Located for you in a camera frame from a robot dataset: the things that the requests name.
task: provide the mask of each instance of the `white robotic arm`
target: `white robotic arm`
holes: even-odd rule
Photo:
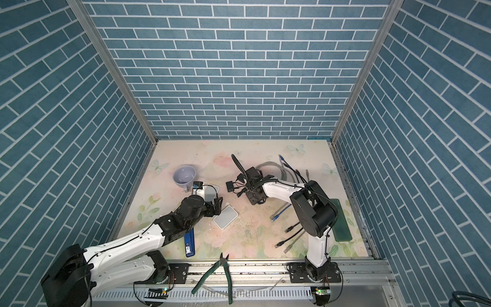
[[[327,234],[336,222],[338,214],[335,204],[313,180],[304,183],[282,181],[272,175],[263,176],[262,172],[254,167],[245,170],[234,155],[232,159],[241,171],[237,180],[245,185],[243,192],[239,192],[238,196],[245,193],[252,205],[264,203],[268,197],[278,198],[293,205],[301,226],[309,234],[305,257],[306,270],[312,280],[323,279],[329,265],[326,253],[329,238]]]
[[[89,297],[120,285],[170,278],[169,264],[156,249],[182,238],[202,217],[221,212],[222,197],[206,202],[199,191],[145,229],[86,249],[78,244],[66,248],[41,279],[48,307],[79,307]]]

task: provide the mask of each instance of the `table surface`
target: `table surface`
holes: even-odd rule
[[[266,203],[253,206],[246,195],[237,198],[234,193],[227,192],[225,182],[235,181],[239,174],[231,154],[235,154],[245,169],[266,161],[278,163],[278,154],[281,154],[304,177],[305,170],[308,170],[310,179],[317,181],[327,196],[340,200],[353,237],[350,242],[336,242],[331,236],[327,246],[329,254],[332,257],[368,256],[325,140],[159,141],[118,237],[147,227],[154,219],[179,207],[181,200],[191,193],[179,188],[172,175],[177,168],[187,164],[197,170],[195,181],[220,187],[218,194],[223,197],[222,209],[229,203],[239,214],[223,230],[213,222],[213,218],[202,218],[194,227],[196,254],[189,259],[218,259],[221,252],[230,254],[232,259],[303,258],[308,247],[306,233],[286,254],[283,251],[292,241],[278,249],[274,247],[299,229],[297,226],[292,232],[284,233],[286,228],[298,222],[292,207],[271,222],[270,216],[284,204],[283,201],[268,198]],[[280,176],[276,167],[264,167],[262,171],[264,175]],[[183,238],[160,250],[167,259],[187,259]]]

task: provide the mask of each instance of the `green plastic tray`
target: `green plastic tray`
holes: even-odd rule
[[[341,208],[341,203],[339,202],[339,199],[331,198],[331,200],[338,209],[338,220],[336,221],[336,224],[334,224],[334,227],[332,228],[332,233],[334,234],[334,238],[336,242],[351,241],[353,237],[351,236],[350,228],[348,227],[348,223],[346,222],[343,208]]]

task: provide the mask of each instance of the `blue tile wallpaper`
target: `blue tile wallpaper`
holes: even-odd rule
[[[490,14],[405,0],[339,139],[408,306],[491,296]]]
[[[64,0],[0,3],[0,306],[105,242],[150,142]]]
[[[84,1],[161,139],[329,138],[389,0]]]

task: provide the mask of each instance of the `green-handled pliers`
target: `green-handled pliers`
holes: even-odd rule
[[[214,271],[216,271],[220,265],[223,266],[223,270],[225,271],[225,276],[227,276],[227,282],[228,282],[228,304],[232,304],[232,278],[230,277],[230,271],[228,269],[228,256],[223,258],[223,253],[220,254],[220,259],[214,263],[214,265],[206,271],[206,273],[203,275],[203,277],[198,281],[198,284],[192,289],[191,293],[196,294],[198,292],[199,288],[204,284],[205,280],[210,276]]]

